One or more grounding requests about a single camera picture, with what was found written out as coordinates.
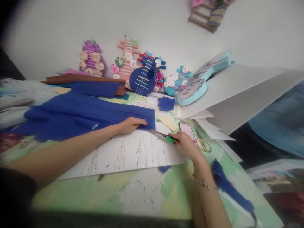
bracelet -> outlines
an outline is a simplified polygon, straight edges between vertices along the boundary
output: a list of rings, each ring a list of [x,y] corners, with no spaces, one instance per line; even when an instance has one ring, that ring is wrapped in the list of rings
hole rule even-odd
[[[196,182],[198,182],[200,185],[204,186],[205,188],[207,189],[211,189],[211,190],[217,190],[216,188],[211,188],[209,185],[208,185],[208,181],[207,180],[203,180],[203,182],[200,182],[198,179],[196,179],[196,177],[194,176],[194,174],[192,174],[193,178],[195,179]]]

dark sleeve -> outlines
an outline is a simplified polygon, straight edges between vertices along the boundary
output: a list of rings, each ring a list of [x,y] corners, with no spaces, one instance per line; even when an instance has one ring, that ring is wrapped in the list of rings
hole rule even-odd
[[[36,183],[29,176],[12,169],[0,168],[0,197],[4,218],[12,223],[30,226],[29,207],[36,192]]]

gold scissors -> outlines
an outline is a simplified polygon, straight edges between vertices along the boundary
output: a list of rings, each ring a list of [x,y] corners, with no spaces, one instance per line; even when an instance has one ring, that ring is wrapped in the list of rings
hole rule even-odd
[[[197,129],[195,129],[195,130],[196,130],[196,134],[197,134],[196,143],[197,143],[198,148],[199,148],[201,151],[203,151],[203,152],[208,152],[208,153],[210,153],[210,152],[212,151],[211,146],[209,145],[209,143],[207,143],[207,142],[203,139],[203,137],[200,135],[199,131],[198,131]],[[203,148],[201,148],[201,147],[199,146],[197,140],[199,140],[199,142],[200,142],[200,144],[202,145]],[[207,147],[206,147],[206,144],[205,144],[205,143],[208,144],[210,150],[207,150]]]

green utility knife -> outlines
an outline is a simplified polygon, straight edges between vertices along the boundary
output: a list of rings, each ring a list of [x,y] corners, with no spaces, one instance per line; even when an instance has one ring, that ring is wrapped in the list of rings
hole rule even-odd
[[[170,135],[166,135],[166,134],[160,133],[160,132],[158,132],[156,130],[153,130],[153,129],[150,129],[150,131],[159,134],[160,136],[164,137],[166,140],[168,140],[169,142],[172,142],[173,144],[175,144],[176,141],[179,142],[178,139],[173,138]]]

forearm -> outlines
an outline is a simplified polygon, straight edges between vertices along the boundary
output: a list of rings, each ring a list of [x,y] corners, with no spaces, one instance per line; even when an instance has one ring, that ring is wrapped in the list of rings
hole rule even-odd
[[[193,159],[194,175],[203,182],[207,180],[211,188],[216,188],[209,163],[199,151]],[[218,191],[207,189],[195,181],[199,199],[202,205],[206,224],[209,227],[232,227]]]
[[[40,149],[7,166],[20,171],[37,183],[40,189],[69,170],[97,146],[117,135],[117,125],[76,136]]]

